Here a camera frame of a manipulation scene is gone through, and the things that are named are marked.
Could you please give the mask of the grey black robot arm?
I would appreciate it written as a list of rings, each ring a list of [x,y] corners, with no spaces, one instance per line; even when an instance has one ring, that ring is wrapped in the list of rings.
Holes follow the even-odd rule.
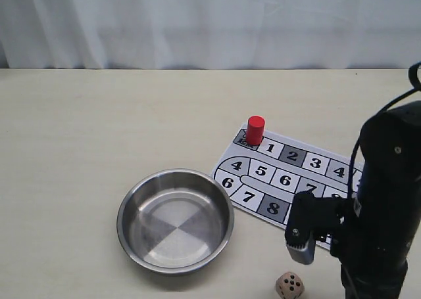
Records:
[[[398,298],[420,225],[420,101],[368,119],[352,212],[337,238],[346,298]]]

